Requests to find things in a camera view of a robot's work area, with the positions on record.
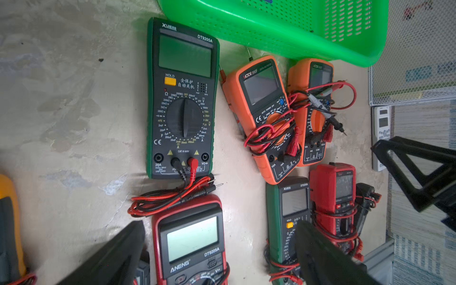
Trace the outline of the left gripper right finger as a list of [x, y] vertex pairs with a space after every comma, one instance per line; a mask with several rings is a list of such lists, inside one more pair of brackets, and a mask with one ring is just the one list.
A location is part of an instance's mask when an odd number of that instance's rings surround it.
[[296, 226], [295, 252], [300, 276], [308, 285], [377, 285], [365, 268], [344, 255], [306, 221]]

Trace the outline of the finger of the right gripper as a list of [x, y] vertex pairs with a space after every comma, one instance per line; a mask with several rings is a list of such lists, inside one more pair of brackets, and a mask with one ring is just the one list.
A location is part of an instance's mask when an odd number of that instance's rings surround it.
[[[456, 151], [432, 146], [403, 137], [379, 140], [372, 147], [376, 158], [387, 168], [412, 206], [418, 212], [435, 205], [445, 213], [456, 211]], [[394, 153], [405, 168], [417, 180], [416, 187], [394, 161]], [[439, 163], [432, 173], [426, 175], [412, 157]]]

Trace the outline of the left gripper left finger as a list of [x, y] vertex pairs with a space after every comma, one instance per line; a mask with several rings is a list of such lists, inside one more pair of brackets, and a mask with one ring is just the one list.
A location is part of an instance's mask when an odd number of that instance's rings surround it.
[[133, 285], [145, 238], [143, 222], [131, 222], [59, 284]]

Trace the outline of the small red multimeter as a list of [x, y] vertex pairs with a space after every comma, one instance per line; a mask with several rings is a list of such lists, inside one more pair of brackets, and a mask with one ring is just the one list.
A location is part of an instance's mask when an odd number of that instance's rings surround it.
[[320, 164], [310, 171], [310, 189], [314, 226], [344, 254], [363, 261], [363, 243], [355, 226], [356, 168]]

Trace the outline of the orange multimeter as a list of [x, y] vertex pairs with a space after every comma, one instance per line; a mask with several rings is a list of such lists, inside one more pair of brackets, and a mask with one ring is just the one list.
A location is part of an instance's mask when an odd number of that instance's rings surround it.
[[262, 177], [279, 184], [297, 167], [303, 148], [275, 57], [252, 60], [224, 76], [222, 89]]
[[[353, 92], [353, 99], [343, 107], [335, 107], [332, 94], [343, 87]], [[355, 87], [346, 81], [334, 81], [334, 65], [322, 59], [307, 58], [293, 66], [287, 77], [287, 95], [302, 147], [298, 167], [315, 165], [325, 158], [327, 145], [334, 131], [345, 133], [336, 119], [336, 111], [348, 109], [357, 99]]]

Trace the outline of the large dark green multimeter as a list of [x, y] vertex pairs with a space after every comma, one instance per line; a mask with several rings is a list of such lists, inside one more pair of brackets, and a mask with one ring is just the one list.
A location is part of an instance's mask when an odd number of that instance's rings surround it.
[[146, 172], [179, 179], [197, 159], [197, 176], [213, 167], [214, 114], [220, 45], [216, 38], [152, 17], [147, 26], [148, 118]]

